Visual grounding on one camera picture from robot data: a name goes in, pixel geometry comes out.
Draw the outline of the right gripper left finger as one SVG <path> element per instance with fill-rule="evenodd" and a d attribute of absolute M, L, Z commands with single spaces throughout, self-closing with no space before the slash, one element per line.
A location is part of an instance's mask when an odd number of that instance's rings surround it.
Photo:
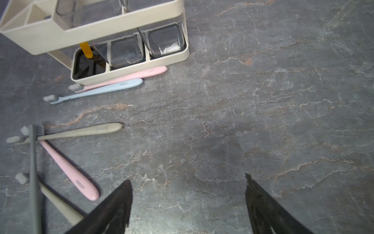
<path fill-rule="evenodd" d="M 132 184 L 127 179 L 66 233 L 124 234 L 130 222 L 132 201 Z"/>

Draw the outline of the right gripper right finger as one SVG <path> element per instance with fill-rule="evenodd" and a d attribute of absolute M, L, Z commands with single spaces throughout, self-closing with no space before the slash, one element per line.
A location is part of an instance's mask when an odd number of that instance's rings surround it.
<path fill-rule="evenodd" d="M 262 186 L 245 175 L 245 200 L 255 234 L 310 234 L 308 228 L 296 220 Z"/>

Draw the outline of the yellow toothbrush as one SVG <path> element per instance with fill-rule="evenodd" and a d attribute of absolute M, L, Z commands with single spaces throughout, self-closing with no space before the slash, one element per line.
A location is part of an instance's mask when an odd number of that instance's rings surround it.
<path fill-rule="evenodd" d="M 93 58 L 93 52 L 90 48 L 90 45 L 87 43 L 87 42 L 84 42 L 84 43 L 80 43 L 79 44 L 82 52 L 84 53 L 85 57 L 88 58 L 88 59 L 92 59 Z"/>

